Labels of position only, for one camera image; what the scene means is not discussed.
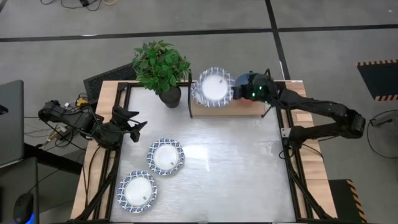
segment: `wooden block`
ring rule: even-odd
[[[332,217],[337,217],[335,204],[332,200],[328,179],[307,179],[307,188],[319,205]]]
[[[221,108],[209,108],[198,105],[190,99],[192,116],[244,116],[244,115],[263,115],[266,109],[270,107],[262,102],[253,102],[251,104],[242,104],[238,100],[233,100],[228,105]]]

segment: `black mat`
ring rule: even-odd
[[[88,102],[96,108],[98,98],[100,97],[100,91],[103,81],[115,81],[115,80],[135,80],[136,72],[132,68],[132,64],[120,66],[102,74],[87,78],[84,80],[86,93],[88,95]]]
[[[358,70],[376,101],[398,100],[397,60],[359,62]]]
[[[337,217],[341,221],[367,223],[352,180],[329,180]]]

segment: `plate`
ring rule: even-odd
[[[234,80],[223,68],[212,67],[201,72],[192,94],[202,105],[218,108],[227,105],[233,99]]]
[[[181,144],[169,138],[154,142],[147,155],[149,168],[159,175],[170,175],[184,163],[185,156]]]
[[[157,187],[154,178],[146,171],[132,171],[120,181],[117,198],[119,204],[131,213],[146,211],[155,201]]]
[[[230,84],[233,86],[235,85],[235,80],[229,79]],[[198,89],[198,82],[193,82],[191,84],[191,95],[195,103],[199,105],[206,105],[206,101],[202,98],[202,95],[200,94],[200,90]]]

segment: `metal table surface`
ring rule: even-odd
[[[275,110],[265,118],[215,116],[190,118],[187,87],[177,108],[167,108],[153,91],[133,87],[129,111],[148,121],[139,142],[123,139],[118,185],[134,170],[154,177],[153,207],[129,213],[113,198],[113,222],[293,222],[295,221]],[[160,138],[178,140],[185,164],[176,174],[159,176],[146,162]]]

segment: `plate rim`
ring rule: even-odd
[[[155,151],[160,146],[163,146],[166,144],[173,146],[178,151],[178,164],[169,170],[164,170],[164,169],[159,168],[155,164],[155,160],[154,160]],[[153,142],[152,145],[149,147],[148,154],[147,154],[147,163],[148,163],[149,168],[156,174],[170,175],[170,174],[174,173],[176,170],[178,170],[183,165],[184,161],[185,161],[185,154],[184,154],[184,151],[182,149],[180,142],[178,142],[177,140],[170,139],[170,138],[160,138],[159,140]]]
[[[143,205],[132,205],[127,201],[126,198],[126,187],[127,184],[130,183],[132,179],[138,178],[138,177],[143,177],[147,179],[152,187],[152,194],[150,196],[150,199]],[[116,198],[119,202],[119,204],[122,206],[123,209],[127,210],[130,213],[141,213],[146,211],[148,208],[152,206],[154,203],[155,199],[157,196],[157,186],[155,179],[153,176],[151,176],[148,171],[144,170],[134,170],[132,171],[127,177],[123,178],[122,181],[120,181],[118,189],[116,190]]]
[[[229,91],[227,91],[225,96],[220,100],[209,100],[209,99],[205,98],[203,92],[200,91],[198,94],[201,96],[201,98],[204,101],[201,104],[205,105],[206,107],[210,107],[210,108],[219,108],[219,107],[227,105],[233,99],[232,86],[234,85],[234,80],[231,79],[231,74],[229,72],[227,72],[225,69],[220,68],[220,67],[211,67],[205,71],[202,71],[200,73],[199,79],[196,82],[195,91],[197,91],[198,88],[200,88],[202,82],[206,79],[206,77],[208,75],[217,75],[217,76],[223,77],[225,79],[225,81],[228,82]]]

